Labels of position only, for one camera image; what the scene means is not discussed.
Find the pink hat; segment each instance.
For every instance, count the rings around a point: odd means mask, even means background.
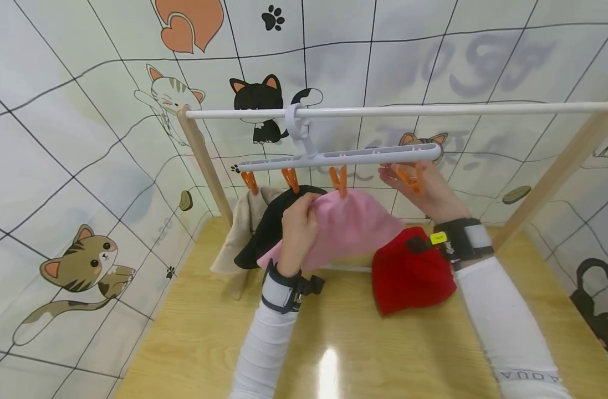
[[[348,189],[325,194],[312,203],[320,227],[312,251],[302,270],[315,270],[331,260],[366,255],[377,251],[403,230],[404,223],[393,217],[371,194]],[[257,260],[266,268],[269,260],[279,262],[282,241]]]

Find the orange clothespin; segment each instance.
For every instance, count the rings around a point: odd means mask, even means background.
[[[415,164],[415,171],[417,172],[417,177],[409,177],[402,169],[397,169],[397,176],[401,179],[401,181],[406,184],[406,186],[412,189],[415,194],[417,194],[418,196],[423,196],[424,186],[421,165]]]
[[[284,176],[288,187],[292,188],[295,194],[299,194],[299,182],[297,181],[297,173],[295,173],[295,169],[282,169],[282,176]]]
[[[257,181],[255,181],[255,175],[253,172],[242,172],[242,180],[246,184],[246,187],[256,196],[260,190],[257,188]]]
[[[346,187],[346,165],[343,165],[340,169],[340,177],[337,177],[337,169],[334,167],[330,167],[328,169],[328,173],[330,174],[330,180],[333,182],[333,187],[335,190],[339,190],[340,197],[345,198],[346,193],[348,192],[348,188]]]

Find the hat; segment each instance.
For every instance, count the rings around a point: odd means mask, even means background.
[[[282,240],[282,216],[284,211],[305,193],[326,194],[328,192],[323,188],[300,185],[299,193],[295,194],[290,188],[272,200],[266,207],[262,221],[257,225],[254,235],[235,257],[236,265],[242,269],[258,268],[257,259]]]
[[[416,236],[427,240],[423,228],[406,228],[372,259],[372,292],[384,316],[437,305],[456,290],[450,264],[437,248],[422,253],[409,249],[408,240]]]
[[[321,268],[334,259],[372,253],[404,227],[375,197],[360,190],[348,189],[344,198],[339,191],[333,191],[317,198],[311,207],[316,210],[319,235],[302,270]],[[281,255],[282,241],[279,241],[257,264],[265,269],[271,259],[278,262]]]
[[[241,272],[241,269],[235,265],[234,259],[253,237],[253,232],[262,221],[269,203],[280,194],[282,190],[278,188],[258,186],[257,194],[248,190],[244,196],[240,196],[233,210],[233,226],[228,231],[224,245],[211,266],[211,272],[218,274]]]

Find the red hat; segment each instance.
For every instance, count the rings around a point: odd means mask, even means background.
[[[406,243],[417,236],[427,240],[423,228],[406,228],[372,259],[372,291],[384,316],[406,308],[437,305],[457,288],[450,264],[437,248],[422,253],[409,249]]]

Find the cat wallpaper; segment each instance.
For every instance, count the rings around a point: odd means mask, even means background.
[[[0,398],[115,394],[219,216],[184,105],[607,98],[608,0],[0,0]],[[319,118],[309,133],[319,151],[438,143],[456,195],[501,226],[588,117]],[[303,151],[281,119],[197,123],[232,203],[238,163]],[[427,223],[376,168],[349,165],[349,185]],[[328,168],[297,178],[332,188]],[[608,353],[608,138],[526,232]]]

